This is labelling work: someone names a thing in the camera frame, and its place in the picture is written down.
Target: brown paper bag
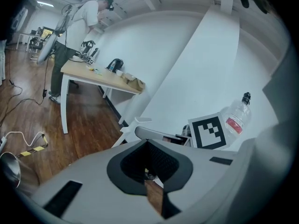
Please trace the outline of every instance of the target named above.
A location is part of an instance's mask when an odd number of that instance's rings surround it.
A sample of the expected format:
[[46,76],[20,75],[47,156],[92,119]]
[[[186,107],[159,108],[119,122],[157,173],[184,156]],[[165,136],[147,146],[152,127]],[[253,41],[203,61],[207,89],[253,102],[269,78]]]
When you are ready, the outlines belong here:
[[145,88],[145,83],[143,81],[136,78],[135,76],[132,76],[129,73],[123,74],[122,78],[125,81],[125,83],[127,83],[128,86],[130,86],[133,89],[143,91]]

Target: table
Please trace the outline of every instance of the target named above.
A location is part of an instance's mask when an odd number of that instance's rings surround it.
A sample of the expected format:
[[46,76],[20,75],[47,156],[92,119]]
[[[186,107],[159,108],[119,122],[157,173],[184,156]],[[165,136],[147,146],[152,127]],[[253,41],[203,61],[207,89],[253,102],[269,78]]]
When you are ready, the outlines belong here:
[[20,42],[20,37],[21,37],[21,35],[22,35],[22,36],[28,36],[28,41],[27,41],[26,51],[28,51],[30,38],[31,38],[31,37],[40,37],[40,35],[33,35],[33,34],[28,34],[28,33],[20,32],[20,33],[19,33],[18,42],[17,42],[17,47],[15,48],[16,50],[17,50],[18,47],[19,47],[19,42]]
[[[75,56],[72,59],[82,61],[77,57],[75,58]],[[134,88],[131,88],[124,82],[124,80],[121,77],[117,76],[115,73],[110,72],[104,67],[99,68],[101,72],[101,75],[99,75],[94,73],[91,70],[88,70],[86,65],[87,65],[86,63],[79,63],[79,62],[68,60],[66,64],[61,68],[61,72],[64,75],[63,75],[62,86],[61,86],[60,112],[61,112],[62,128],[64,133],[68,133],[67,123],[66,123],[66,97],[69,89],[70,80],[81,81],[89,84],[95,84],[95,85],[107,87],[108,89],[105,91],[103,98],[106,97],[106,95],[109,93],[111,89],[134,94],[134,96],[127,104],[124,114],[119,120],[119,124],[123,123],[125,115],[128,113],[128,110],[131,104],[133,103],[135,97],[142,92]]]

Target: black opening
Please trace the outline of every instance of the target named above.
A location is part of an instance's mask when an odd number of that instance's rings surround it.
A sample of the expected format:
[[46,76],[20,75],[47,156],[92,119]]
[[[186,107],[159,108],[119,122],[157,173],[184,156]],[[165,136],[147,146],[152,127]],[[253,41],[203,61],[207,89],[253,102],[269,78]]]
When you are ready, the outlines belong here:
[[71,201],[74,199],[82,184],[69,181],[64,187],[45,205],[44,209],[56,217],[61,217]]
[[124,193],[146,196],[145,169],[164,184],[162,216],[169,218],[179,213],[167,194],[182,189],[188,182],[193,172],[190,159],[153,140],[142,140],[114,156],[108,163],[107,175]]

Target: white pillar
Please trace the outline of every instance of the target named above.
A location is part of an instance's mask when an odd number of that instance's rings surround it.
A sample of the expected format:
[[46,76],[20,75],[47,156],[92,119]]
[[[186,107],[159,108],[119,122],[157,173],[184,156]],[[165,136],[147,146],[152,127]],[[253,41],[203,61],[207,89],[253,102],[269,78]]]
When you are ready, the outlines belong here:
[[239,17],[211,6],[141,117],[145,127],[181,134],[188,119],[219,112],[239,43]]

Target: wooden tabletop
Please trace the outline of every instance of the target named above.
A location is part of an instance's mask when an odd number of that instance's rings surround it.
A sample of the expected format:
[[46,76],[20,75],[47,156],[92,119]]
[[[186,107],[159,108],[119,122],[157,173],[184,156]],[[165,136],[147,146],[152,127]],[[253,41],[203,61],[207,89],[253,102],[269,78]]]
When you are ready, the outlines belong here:
[[[81,59],[75,56],[71,59],[76,61],[82,61]],[[120,88],[136,94],[140,94],[142,92],[134,88],[131,88],[124,82],[124,80],[121,77],[117,76],[113,72],[110,72],[104,67],[98,68],[98,70],[101,73],[101,75],[99,75],[96,74],[93,70],[88,70],[88,68],[86,67],[87,65],[88,64],[85,62],[80,63],[68,60],[65,63],[65,65],[61,68],[61,72],[68,75],[77,76],[79,78],[89,79],[91,81],[101,83],[103,85],[109,85],[115,87],[116,89]]]

